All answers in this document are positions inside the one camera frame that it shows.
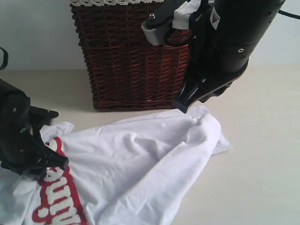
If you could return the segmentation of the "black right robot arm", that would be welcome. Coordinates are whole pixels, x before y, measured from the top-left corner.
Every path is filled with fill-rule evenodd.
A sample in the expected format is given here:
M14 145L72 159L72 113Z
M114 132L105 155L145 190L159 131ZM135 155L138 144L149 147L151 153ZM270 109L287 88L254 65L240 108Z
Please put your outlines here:
M249 57L283 0L216 0L191 19L190 62L173 107L186 113L196 101L218 97L245 72Z

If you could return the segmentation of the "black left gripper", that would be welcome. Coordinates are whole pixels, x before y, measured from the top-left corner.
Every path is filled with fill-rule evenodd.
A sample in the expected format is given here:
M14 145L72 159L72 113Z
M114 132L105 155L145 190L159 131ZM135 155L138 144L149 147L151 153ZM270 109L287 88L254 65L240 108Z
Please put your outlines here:
M42 141L43 125L59 116L57 111L31 106L29 103L8 103L0 107L0 166L37 180L45 177L49 167L66 169L69 159Z

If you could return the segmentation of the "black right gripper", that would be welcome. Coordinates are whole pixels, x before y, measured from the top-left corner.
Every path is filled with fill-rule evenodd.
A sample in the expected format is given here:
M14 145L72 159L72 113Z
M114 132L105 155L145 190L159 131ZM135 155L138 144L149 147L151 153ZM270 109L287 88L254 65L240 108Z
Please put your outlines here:
M182 85L173 99L173 107L187 112L196 102L205 103L221 95L246 70L248 56L239 47L216 36L210 11L190 20L193 38L189 42L191 61Z

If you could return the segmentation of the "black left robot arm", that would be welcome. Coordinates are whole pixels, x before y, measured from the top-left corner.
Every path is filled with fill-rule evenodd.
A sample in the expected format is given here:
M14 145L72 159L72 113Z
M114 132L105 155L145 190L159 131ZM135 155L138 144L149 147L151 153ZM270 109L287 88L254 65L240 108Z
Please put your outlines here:
M65 170L69 160L42 140L40 130L57 118L58 112L31 106L20 89L0 82L0 165L19 175L29 173L42 180L46 170Z

